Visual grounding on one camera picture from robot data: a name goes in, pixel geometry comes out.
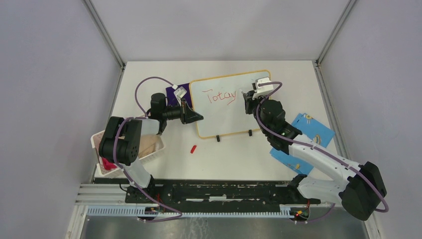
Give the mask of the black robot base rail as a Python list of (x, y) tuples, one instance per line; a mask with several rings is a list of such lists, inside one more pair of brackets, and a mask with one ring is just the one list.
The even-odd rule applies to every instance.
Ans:
[(155, 179), (146, 193), (187, 213), (269, 213), (280, 205), (320, 204), (306, 199), (287, 181)]

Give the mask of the red marker cap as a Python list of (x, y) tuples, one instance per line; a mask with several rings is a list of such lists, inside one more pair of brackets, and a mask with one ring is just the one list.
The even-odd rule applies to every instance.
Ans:
[(196, 148), (197, 148), (197, 145), (193, 145), (193, 147), (190, 150), (190, 153), (193, 154), (195, 152)]

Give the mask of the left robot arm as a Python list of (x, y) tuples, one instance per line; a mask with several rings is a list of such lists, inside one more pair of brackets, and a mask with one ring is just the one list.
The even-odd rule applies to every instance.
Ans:
[(148, 118), (111, 117), (98, 148), (99, 156), (115, 164), (124, 173), (130, 185), (138, 188), (137, 196), (145, 203), (156, 198), (156, 189), (151, 186), (153, 176), (146, 171), (139, 159), (141, 138), (161, 135), (168, 120), (180, 120), (182, 124), (189, 124), (204, 119), (184, 98), (176, 106), (167, 105), (163, 93), (151, 96), (149, 113)]

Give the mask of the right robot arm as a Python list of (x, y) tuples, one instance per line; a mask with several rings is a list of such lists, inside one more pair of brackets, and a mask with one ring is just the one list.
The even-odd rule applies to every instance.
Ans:
[(318, 199), (340, 204), (353, 217), (366, 221), (374, 212), (389, 210), (387, 190), (378, 166), (330, 153), (285, 120), (282, 104), (254, 91), (243, 93), (245, 112), (253, 115), (270, 145), (277, 151), (299, 158), (330, 177), (318, 180), (296, 176), (287, 190), (293, 203)]

